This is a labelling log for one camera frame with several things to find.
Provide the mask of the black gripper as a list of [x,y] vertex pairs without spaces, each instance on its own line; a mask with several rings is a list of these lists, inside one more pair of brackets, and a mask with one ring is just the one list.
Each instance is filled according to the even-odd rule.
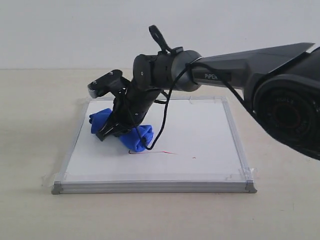
[[131,82],[126,92],[114,99],[110,120],[98,130],[96,137],[103,142],[108,136],[120,137],[130,133],[144,120],[161,92],[161,89],[154,87],[140,89],[135,81]]

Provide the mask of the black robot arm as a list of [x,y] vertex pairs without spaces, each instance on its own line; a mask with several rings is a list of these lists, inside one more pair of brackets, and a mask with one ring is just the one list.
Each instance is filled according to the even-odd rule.
[[160,94],[193,92],[200,86],[228,88],[273,139],[320,158],[320,50],[301,42],[211,57],[194,50],[163,47],[156,55],[138,55],[133,78],[107,73],[97,81],[115,99],[97,137],[120,136],[145,118]]

